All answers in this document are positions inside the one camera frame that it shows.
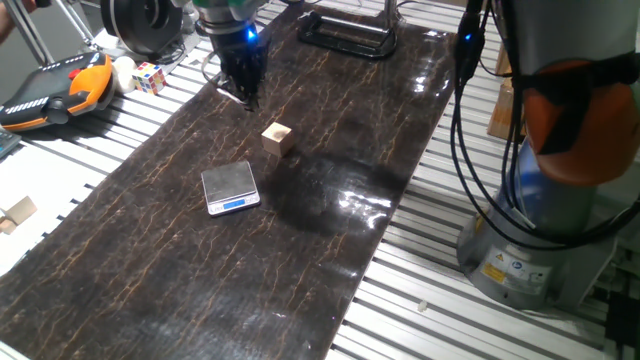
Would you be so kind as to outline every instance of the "kitchen scale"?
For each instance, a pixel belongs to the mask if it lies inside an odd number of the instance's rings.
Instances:
[[[260,204],[248,161],[224,165],[202,173],[207,210],[212,216]]]

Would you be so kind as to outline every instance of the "wooden piece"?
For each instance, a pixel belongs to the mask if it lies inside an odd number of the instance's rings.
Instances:
[[[283,157],[293,147],[293,131],[274,122],[262,133],[262,147],[275,156]]]
[[[0,218],[0,232],[11,235],[15,230],[16,224],[13,221],[5,217]]]
[[[498,95],[498,102],[493,109],[489,126],[487,127],[487,134],[496,136],[502,139],[509,137],[509,128],[511,126],[511,114],[513,110],[513,87],[511,85],[511,79],[505,79],[500,86],[500,94]],[[525,135],[525,128],[522,127],[521,135]]]
[[[500,53],[498,54],[498,61],[496,62],[496,74],[506,74],[509,72],[511,72],[509,57],[504,50],[504,45],[500,45]]]
[[[38,208],[36,208],[36,205],[31,201],[31,198],[25,196],[24,199],[20,200],[4,213],[8,219],[11,219],[16,225],[20,225],[33,215],[36,210],[38,210]]]

